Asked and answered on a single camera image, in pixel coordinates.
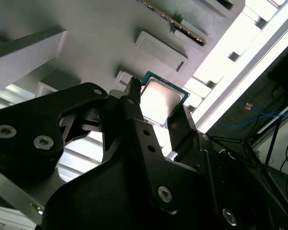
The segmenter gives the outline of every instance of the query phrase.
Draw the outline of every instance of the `metal frame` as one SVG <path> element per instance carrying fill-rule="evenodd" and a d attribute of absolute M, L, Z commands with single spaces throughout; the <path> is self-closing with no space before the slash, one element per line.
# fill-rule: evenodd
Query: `metal frame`
<path fill-rule="evenodd" d="M 0 132 L 0 196 L 39 230 L 147 229 L 152 222 L 166 229 L 251 223 L 288 230 L 286 199 L 269 194 L 236 153 L 215 151 L 187 107 L 168 119 L 177 156 L 165 159 L 142 115 L 140 92 L 136 78 L 110 95 L 84 83 L 0 110 L 0 124 L 16 131 Z M 90 131 L 103 133 L 103 163 L 64 184 L 54 171 L 63 148 Z M 49 141 L 36 146 L 40 136 L 52 141 L 50 148 L 40 146 Z"/>
<path fill-rule="evenodd" d="M 287 46 L 288 1 L 237 60 L 238 68 L 223 77 L 193 113 L 198 129 L 207 132 Z"/>
<path fill-rule="evenodd" d="M 66 34 L 56 26 L 0 44 L 0 90 L 55 57 Z"/>

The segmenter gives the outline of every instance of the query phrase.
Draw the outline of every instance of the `processor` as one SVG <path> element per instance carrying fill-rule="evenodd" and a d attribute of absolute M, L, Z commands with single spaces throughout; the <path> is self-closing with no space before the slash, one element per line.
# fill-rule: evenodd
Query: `processor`
<path fill-rule="evenodd" d="M 143 116 L 160 126 L 189 97 L 189 93 L 152 72 L 141 81 L 141 110 Z"/>

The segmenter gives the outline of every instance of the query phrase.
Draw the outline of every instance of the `screw hole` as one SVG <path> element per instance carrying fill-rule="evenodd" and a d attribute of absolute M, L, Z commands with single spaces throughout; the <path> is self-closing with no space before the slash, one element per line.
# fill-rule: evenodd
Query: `screw hole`
<path fill-rule="evenodd" d="M 154 147 L 150 146 L 150 145 L 148 146 L 148 150 L 151 151 L 151 152 L 155 152 L 156 151 L 156 149 Z"/>
<path fill-rule="evenodd" d="M 130 103 L 130 104 L 134 104 L 134 101 L 130 98 L 127 99 L 127 101 Z"/>
<path fill-rule="evenodd" d="M 143 130 L 143 132 L 146 136 L 150 136 L 150 132 L 148 132 L 147 130 Z"/>
<path fill-rule="evenodd" d="M 12 132 L 11 132 L 11 130 L 9 128 L 2 128 L 0 130 L 0 133 L 8 135 L 8 134 L 11 134 Z"/>
<path fill-rule="evenodd" d="M 102 95 L 102 92 L 99 89 L 94 89 L 94 93 L 97 93 L 99 95 Z"/>
<path fill-rule="evenodd" d="M 47 140 L 44 138 L 44 139 L 41 139 L 41 140 L 39 141 L 39 143 L 40 143 L 41 145 L 47 145 L 47 144 L 49 144 L 49 141 L 47 141 Z"/>

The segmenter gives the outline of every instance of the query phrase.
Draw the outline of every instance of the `silver screw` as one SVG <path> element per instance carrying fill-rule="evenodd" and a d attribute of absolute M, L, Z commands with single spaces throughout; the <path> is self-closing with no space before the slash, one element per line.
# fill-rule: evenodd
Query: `silver screw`
<path fill-rule="evenodd" d="M 202 137 L 203 137 L 205 140 L 209 141 L 209 137 L 208 137 L 206 134 L 202 134 Z"/>
<path fill-rule="evenodd" d="M 33 211 L 37 212 L 38 214 L 42 215 L 44 212 L 42 211 L 42 209 L 35 205 L 35 204 L 31 204 L 31 208 L 33 209 Z"/>
<path fill-rule="evenodd" d="M 17 130 L 13 126 L 0 126 L 0 138 L 12 138 L 17 134 Z"/>
<path fill-rule="evenodd" d="M 223 209 L 223 216 L 225 218 L 225 220 L 231 225 L 231 226 L 236 226 L 237 225 L 237 221 L 236 218 L 234 216 L 234 214 L 232 214 L 229 210 L 227 209 Z"/>
<path fill-rule="evenodd" d="M 171 202 L 173 199 L 171 191 L 164 186 L 158 188 L 158 195 L 166 203 Z"/>
<path fill-rule="evenodd" d="M 41 150 L 49 150 L 54 145 L 53 139 L 48 136 L 38 136 L 33 141 L 35 148 Z"/>
<path fill-rule="evenodd" d="M 102 92 L 99 89 L 94 89 L 94 93 L 97 93 L 99 95 L 102 95 Z"/>
<path fill-rule="evenodd" d="M 132 100 L 132 99 L 127 99 L 127 101 L 129 102 L 129 103 L 131 103 L 131 104 L 134 104 L 134 101 Z"/>

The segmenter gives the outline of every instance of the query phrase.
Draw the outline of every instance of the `blue cable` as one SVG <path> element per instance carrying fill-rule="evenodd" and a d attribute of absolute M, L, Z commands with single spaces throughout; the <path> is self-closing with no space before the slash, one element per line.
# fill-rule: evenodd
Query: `blue cable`
<path fill-rule="evenodd" d="M 239 124 L 235 124 L 235 125 L 229 125 L 229 124 L 226 124 L 226 123 L 222 123 L 222 125 L 228 126 L 228 127 L 240 127 L 240 126 L 245 126 L 245 125 L 247 125 L 249 123 L 252 123 L 253 121 L 256 121 L 257 119 L 261 119 L 261 118 L 264 118 L 264 117 L 267 117 L 267 116 L 261 116 L 259 118 L 254 118 L 254 119 L 249 120 L 247 122 L 243 122 L 243 123 L 239 123 Z"/>
<path fill-rule="evenodd" d="M 274 114 L 274 113 L 280 113 L 281 111 L 277 111 L 277 112 L 274 112 L 274 113 L 272 113 L 272 114 L 266 114 L 266 113 L 264 113 L 264 112 L 262 112 L 262 111 L 260 111 L 260 110 L 258 110 L 258 109 L 256 109 L 256 108 L 251 108 L 251 110 L 254 110 L 254 111 L 256 111 L 257 113 L 259 113 L 259 114 L 261 114 L 261 115 L 270 116 L 270 117 L 279 117 L 279 116 L 286 116 L 286 115 L 288 115 L 288 112 L 286 112 L 286 113 L 284 113 L 284 114 L 282 114 L 282 115 L 272 115 L 272 114 Z"/>
<path fill-rule="evenodd" d="M 239 124 L 235 124 L 235 125 L 229 125 L 229 124 L 226 124 L 226 123 L 222 123 L 222 125 L 228 126 L 228 127 L 241 127 L 241 126 L 245 126 L 245 125 L 247 125 L 247 124 L 249 124 L 249 123 L 252 123 L 253 121 L 256 121 L 257 119 L 261 119 L 261 118 L 264 118 L 264 117 L 268 117 L 268 116 L 264 115 L 264 116 L 261 116 L 261 117 L 259 117 L 259 118 L 254 118 L 254 119 L 249 120 L 249 121 L 247 121 L 247 122 L 243 122 L 243 123 L 239 123 Z"/>

